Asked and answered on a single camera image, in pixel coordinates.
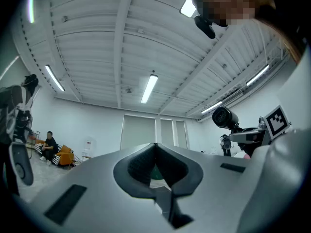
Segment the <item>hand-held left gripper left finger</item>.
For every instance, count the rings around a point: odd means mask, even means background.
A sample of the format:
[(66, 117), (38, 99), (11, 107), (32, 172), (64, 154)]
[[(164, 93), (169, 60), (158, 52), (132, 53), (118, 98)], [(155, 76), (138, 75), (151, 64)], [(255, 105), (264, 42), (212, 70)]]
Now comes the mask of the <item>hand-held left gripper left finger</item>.
[[(171, 224), (153, 199), (134, 198), (116, 183), (113, 169), (124, 157), (148, 144), (93, 157), (43, 188), (30, 207), (49, 230), (61, 233), (172, 233)], [(56, 201), (73, 185), (86, 188), (62, 224), (46, 215)]]

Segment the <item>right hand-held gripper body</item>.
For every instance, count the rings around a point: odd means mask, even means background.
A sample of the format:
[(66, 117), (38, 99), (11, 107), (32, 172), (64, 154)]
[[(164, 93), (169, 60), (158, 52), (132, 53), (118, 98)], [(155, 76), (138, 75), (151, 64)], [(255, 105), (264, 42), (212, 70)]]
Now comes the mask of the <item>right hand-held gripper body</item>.
[(290, 122), (279, 105), (269, 114), (259, 118), (258, 131), (263, 134), (262, 145), (270, 145), (290, 127)]

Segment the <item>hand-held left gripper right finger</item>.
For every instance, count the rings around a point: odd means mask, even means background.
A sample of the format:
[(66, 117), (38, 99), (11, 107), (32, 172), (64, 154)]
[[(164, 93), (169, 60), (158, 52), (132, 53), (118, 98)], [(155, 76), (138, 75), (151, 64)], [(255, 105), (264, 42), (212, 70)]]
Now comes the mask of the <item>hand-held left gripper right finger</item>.
[(238, 233), (250, 160), (155, 145), (156, 164), (171, 186), (170, 221), (156, 233)]

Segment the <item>black hair dryer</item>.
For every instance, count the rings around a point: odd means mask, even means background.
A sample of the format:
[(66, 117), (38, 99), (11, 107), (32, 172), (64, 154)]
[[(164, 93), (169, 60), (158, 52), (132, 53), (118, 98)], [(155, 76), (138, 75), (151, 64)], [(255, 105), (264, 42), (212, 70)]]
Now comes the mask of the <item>black hair dryer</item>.
[[(212, 120), (217, 127), (229, 129), (231, 133), (242, 132), (242, 128), (239, 127), (239, 119), (237, 115), (226, 107), (218, 107), (212, 114)], [(220, 146), (223, 150), (224, 156), (230, 157), (232, 145), (228, 135), (223, 134), (220, 137)]]

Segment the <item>long ceiling light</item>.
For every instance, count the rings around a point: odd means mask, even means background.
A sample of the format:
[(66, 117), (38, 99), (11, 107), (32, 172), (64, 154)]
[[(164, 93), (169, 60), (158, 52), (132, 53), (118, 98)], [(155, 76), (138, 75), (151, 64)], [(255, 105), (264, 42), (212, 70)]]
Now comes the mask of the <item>long ceiling light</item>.
[(180, 13), (189, 18), (193, 16), (195, 11), (196, 11), (196, 8), (193, 5), (192, 0), (185, 0), (185, 2), (183, 3), (180, 9)]
[(269, 65), (266, 65), (262, 70), (260, 70), (254, 77), (246, 82), (246, 86), (252, 85), (256, 80), (258, 80), (266, 71), (269, 69)]
[(146, 104), (151, 92), (153, 91), (154, 86), (156, 85), (156, 82), (158, 80), (158, 76), (157, 75), (150, 75), (149, 80), (147, 82), (147, 85), (145, 87), (143, 96), (141, 98), (141, 103)]
[(56, 86), (62, 91), (65, 92), (65, 88), (62, 86), (62, 84), (60, 83), (60, 81), (57, 79), (57, 77), (55, 76), (55, 74), (53, 73), (51, 67), (49, 65), (45, 65), (45, 69), (47, 70), (47, 72), (49, 73), (50, 77), (52, 78), (52, 80), (55, 82)]
[(222, 101), (217, 102), (216, 104), (214, 104), (214, 105), (212, 105), (212, 106), (210, 106), (210, 107), (204, 109), (203, 111), (201, 111), (201, 114), (205, 114), (205, 113), (207, 113), (207, 112), (209, 112), (209, 111), (211, 111), (211, 110), (214, 110), (215, 108), (217, 108), (218, 106), (220, 106), (222, 103), (223, 103)]
[(33, 24), (35, 21), (34, 0), (27, 0), (27, 15), (28, 21)]

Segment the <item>white water dispenser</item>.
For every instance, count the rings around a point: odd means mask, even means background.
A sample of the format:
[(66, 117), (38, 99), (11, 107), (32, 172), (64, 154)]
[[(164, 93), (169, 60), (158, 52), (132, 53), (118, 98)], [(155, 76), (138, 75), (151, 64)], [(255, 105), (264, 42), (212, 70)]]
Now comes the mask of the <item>white water dispenser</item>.
[(82, 149), (82, 156), (83, 157), (94, 157), (95, 156), (95, 151), (96, 151), (96, 140), (91, 137), (88, 136), (85, 138), (85, 142), (84, 142), (84, 147)]

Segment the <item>orange sofa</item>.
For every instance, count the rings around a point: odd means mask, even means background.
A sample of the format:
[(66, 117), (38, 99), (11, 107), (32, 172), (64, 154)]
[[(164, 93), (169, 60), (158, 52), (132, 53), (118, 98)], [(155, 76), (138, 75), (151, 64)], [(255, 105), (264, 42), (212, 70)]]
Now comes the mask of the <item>orange sofa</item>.
[[(37, 143), (44, 143), (43, 140), (39, 140), (37, 139), (35, 141), (35, 144)], [(59, 162), (59, 166), (69, 166), (71, 164), (73, 164), (74, 161), (74, 153), (73, 150), (69, 147), (67, 147), (66, 145), (61, 145), (61, 150), (59, 153), (57, 153), (58, 156), (60, 156), (60, 162)]]

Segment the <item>white window blind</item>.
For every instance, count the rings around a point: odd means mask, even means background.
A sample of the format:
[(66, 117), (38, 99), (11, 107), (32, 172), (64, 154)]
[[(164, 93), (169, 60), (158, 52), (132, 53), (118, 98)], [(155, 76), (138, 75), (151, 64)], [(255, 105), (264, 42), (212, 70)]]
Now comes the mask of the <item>white window blind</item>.
[(121, 133), (121, 147), (126, 149), (156, 141), (156, 120), (149, 117), (125, 115)]
[(187, 137), (186, 137), (186, 130), (185, 124), (183, 121), (176, 121), (176, 129), (177, 129), (177, 138), (178, 138), (178, 145), (181, 148), (187, 149)]
[(173, 122), (167, 119), (161, 119), (161, 143), (166, 145), (174, 145), (173, 140)]

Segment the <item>striped black white blanket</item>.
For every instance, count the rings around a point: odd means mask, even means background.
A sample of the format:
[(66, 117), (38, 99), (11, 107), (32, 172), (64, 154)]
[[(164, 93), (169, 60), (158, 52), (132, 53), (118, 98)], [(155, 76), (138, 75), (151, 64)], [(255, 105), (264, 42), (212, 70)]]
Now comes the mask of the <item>striped black white blanket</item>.
[[(59, 162), (60, 162), (60, 156), (58, 156), (57, 153), (60, 152), (61, 147), (62, 147), (61, 145), (57, 145), (57, 146), (58, 146), (58, 149), (57, 149), (57, 151), (55, 152), (55, 154), (52, 157), (52, 163), (55, 164), (56, 166), (58, 166)], [(40, 155), (42, 155), (42, 151), (41, 151), (42, 147), (43, 147), (42, 143), (35, 144), (35, 150)]]

